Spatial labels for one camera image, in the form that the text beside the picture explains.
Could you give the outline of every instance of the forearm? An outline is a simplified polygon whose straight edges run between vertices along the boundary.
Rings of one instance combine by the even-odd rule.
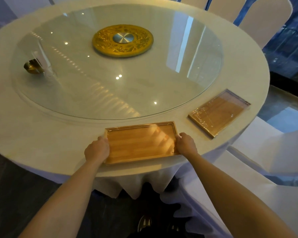
[[[187,159],[234,238],[296,237],[266,204],[232,177],[198,154]]]
[[[51,196],[19,238],[76,237],[99,162],[86,162]]]

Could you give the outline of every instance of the gold embossed medallion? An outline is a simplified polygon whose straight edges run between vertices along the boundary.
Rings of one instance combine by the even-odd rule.
[[[92,42],[104,55],[131,57],[148,51],[153,44],[153,35],[143,27],[120,24],[99,30]]]

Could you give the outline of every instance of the silver center cap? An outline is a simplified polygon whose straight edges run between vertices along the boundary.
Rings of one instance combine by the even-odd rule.
[[[130,43],[133,41],[133,35],[131,33],[117,33],[112,39],[117,43]]]

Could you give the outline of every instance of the person's right hand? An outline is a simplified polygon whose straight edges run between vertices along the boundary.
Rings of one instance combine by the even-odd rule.
[[[84,151],[86,161],[97,161],[101,164],[109,156],[108,139],[99,136],[96,141],[93,141]]]
[[[196,155],[198,153],[194,140],[190,135],[187,135],[186,133],[180,133],[180,136],[176,136],[176,140],[178,151],[184,157],[188,158],[189,156]]]

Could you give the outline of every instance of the wooden tray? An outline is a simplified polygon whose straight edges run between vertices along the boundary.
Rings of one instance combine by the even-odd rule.
[[[249,105],[249,102],[226,89],[192,111],[188,117],[214,138]]]
[[[106,128],[110,152],[105,164],[178,155],[175,123],[162,122]]]

